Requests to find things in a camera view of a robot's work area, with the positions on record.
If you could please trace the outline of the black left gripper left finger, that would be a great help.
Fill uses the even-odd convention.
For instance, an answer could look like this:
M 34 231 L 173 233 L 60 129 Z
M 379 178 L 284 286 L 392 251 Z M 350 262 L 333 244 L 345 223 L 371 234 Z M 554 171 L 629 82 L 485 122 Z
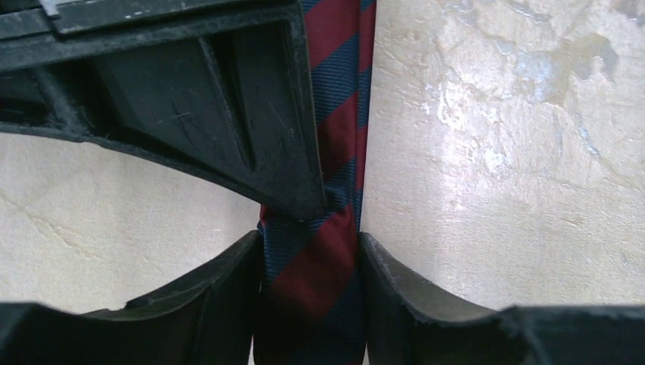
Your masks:
M 262 239 L 220 255 L 118 310 L 72 314 L 1 305 L 3 364 L 245 364 L 262 276 Z

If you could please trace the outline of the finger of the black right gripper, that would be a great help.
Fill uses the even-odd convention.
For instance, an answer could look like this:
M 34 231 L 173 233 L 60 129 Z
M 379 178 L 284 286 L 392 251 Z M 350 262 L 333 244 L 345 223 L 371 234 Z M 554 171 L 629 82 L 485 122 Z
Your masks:
M 326 208 L 297 1 L 3 1 L 1 130 Z

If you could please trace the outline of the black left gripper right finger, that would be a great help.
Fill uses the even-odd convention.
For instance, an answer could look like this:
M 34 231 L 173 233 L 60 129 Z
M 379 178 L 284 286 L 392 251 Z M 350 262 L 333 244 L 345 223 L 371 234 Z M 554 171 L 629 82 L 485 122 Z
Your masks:
M 359 236 L 372 364 L 644 362 L 642 306 L 510 306 L 464 300 Z

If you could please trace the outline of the red navy striped tie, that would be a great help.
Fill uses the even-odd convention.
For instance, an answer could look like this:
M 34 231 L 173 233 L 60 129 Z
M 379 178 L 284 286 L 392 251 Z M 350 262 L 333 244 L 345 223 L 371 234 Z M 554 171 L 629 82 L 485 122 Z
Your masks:
M 327 209 L 299 221 L 260 211 L 265 272 L 257 364 L 360 364 L 364 295 L 357 234 L 364 184 L 374 1 L 305 1 Z

